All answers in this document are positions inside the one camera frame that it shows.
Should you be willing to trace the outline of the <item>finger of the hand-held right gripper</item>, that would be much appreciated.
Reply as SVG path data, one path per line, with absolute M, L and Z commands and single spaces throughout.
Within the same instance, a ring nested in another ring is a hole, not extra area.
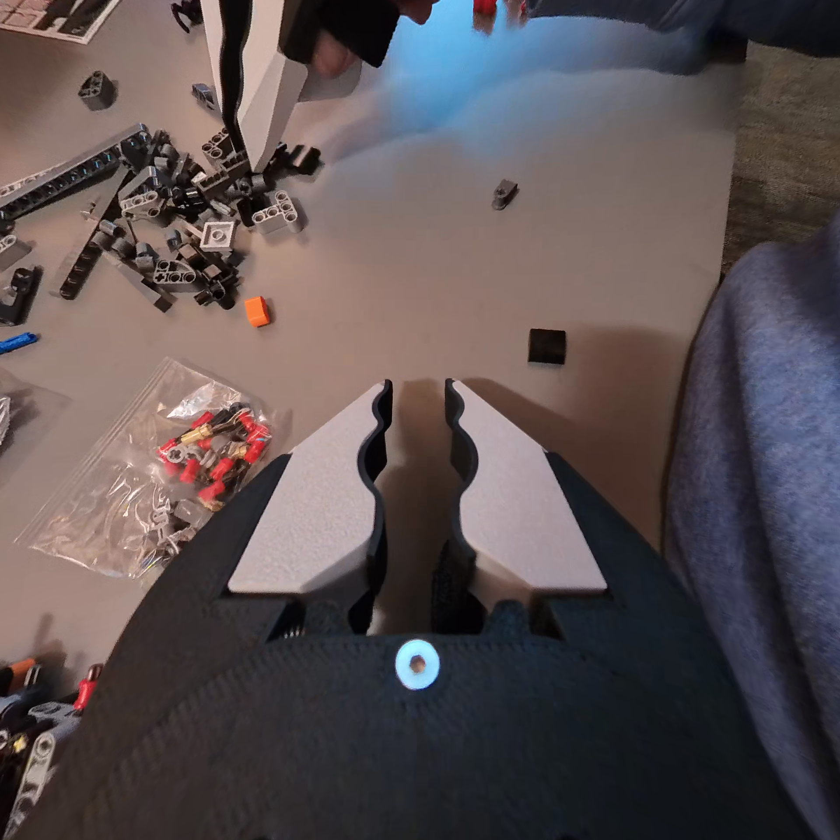
M 201 8 L 217 105 L 234 151 L 244 152 L 238 108 L 244 91 L 249 1 L 202 1 Z
M 238 127 L 253 172 L 266 169 L 308 78 L 308 53 L 294 34 L 300 6 L 295 1 L 250 6 Z

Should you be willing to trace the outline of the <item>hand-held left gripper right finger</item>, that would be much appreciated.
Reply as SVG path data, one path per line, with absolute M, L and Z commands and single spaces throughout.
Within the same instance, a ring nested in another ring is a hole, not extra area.
M 605 594 L 549 451 L 462 381 L 447 379 L 444 411 L 459 485 L 433 575 L 432 631 L 476 634 L 502 602 L 540 620 L 550 599 Z

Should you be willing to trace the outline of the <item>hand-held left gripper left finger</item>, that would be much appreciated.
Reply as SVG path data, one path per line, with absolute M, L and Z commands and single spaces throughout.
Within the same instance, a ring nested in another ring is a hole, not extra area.
M 393 383 L 375 384 L 291 450 L 227 588 L 331 601 L 368 633 L 387 567 L 385 504 Z

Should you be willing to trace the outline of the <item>light grey T-shaped lego liftarm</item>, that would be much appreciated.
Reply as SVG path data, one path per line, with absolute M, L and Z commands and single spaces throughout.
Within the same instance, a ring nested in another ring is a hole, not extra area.
M 253 213 L 251 222 L 255 230 L 262 235 L 280 230 L 297 234 L 307 225 L 301 205 L 285 190 L 274 191 L 269 203 Z

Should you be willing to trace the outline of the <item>pile of grey lego pieces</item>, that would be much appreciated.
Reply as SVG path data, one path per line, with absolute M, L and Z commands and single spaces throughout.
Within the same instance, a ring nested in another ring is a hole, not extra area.
M 15 225 L 24 217 L 99 186 L 82 212 L 79 239 L 54 276 L 52 295 L 76 300 L 105 258 L 160 312 L 171 309 L 176 295 L 228 311 L 244 258 L 236 246 L 239 230 L 261 235 L 253 213 L 281 190 L 286 176 L 315 175 L 322 160 L 314 147 L 282 143 L 268 174 L 257 174 L 225 130 L 203 153 L 210 169 L 177 150 L 167 132 L 136 123 L 68 161 L 3 185 L 2 236 L 18 236 Z

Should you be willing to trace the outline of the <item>person's right forearm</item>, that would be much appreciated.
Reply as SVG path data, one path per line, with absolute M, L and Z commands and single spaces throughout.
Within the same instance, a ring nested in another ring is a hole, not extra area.
M 658 33 L 686 29 L 810 57 L 839 56 L 838 1 L 538 1 L 526 8 L 533 18 L 600 18 Z

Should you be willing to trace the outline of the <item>black square lego tile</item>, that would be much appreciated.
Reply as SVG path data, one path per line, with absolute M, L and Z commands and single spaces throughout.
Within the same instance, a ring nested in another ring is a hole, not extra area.
M 557 329 L 530 329 L 528 363 L 562 366 L 566 361 L 567 334 Z

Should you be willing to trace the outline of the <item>partly built lego vehicle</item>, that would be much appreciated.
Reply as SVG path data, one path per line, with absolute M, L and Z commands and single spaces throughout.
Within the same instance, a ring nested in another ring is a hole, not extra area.
M 1 834 L 14 838 L 58 770 L 103 671 L 91 666 L 74 693 L 54 698 L 35 658 L 2 666 Z

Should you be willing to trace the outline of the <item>person's right hand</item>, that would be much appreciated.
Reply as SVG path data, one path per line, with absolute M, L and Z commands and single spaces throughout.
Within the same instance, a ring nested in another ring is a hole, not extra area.
M 430 18 L 436 1 L 397 1 L 395 5 L 401 16 L 412 20 L 416 25 L 425 25 Z M 328 31 L 321 30 L 315 42 L 311 67 L 322 77 L 336 78 L 347 71 L 358 59 L 354 52 L 333 37 Z

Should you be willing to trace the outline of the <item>plastic bag of red pins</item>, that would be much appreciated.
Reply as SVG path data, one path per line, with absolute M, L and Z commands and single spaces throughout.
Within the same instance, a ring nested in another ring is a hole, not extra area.
M 165 358 L 17 541 L 107 576 L 155 577 L 256 476 L 276 426 L 256 397 Z

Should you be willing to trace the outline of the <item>plastic bag of blue pins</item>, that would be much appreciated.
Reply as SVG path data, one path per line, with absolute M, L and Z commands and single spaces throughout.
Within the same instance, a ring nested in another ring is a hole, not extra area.
M 1 368 L 2 465 L 25 459 L 59 423 L 71 398 Z

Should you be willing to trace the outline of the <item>grey block with pin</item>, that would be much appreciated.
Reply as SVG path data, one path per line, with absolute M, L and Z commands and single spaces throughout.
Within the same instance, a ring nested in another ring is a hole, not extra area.
M 37 295 L 42 266 L 17 268 L 1 295 L 1 325 L 18 327 L 26 323 Z

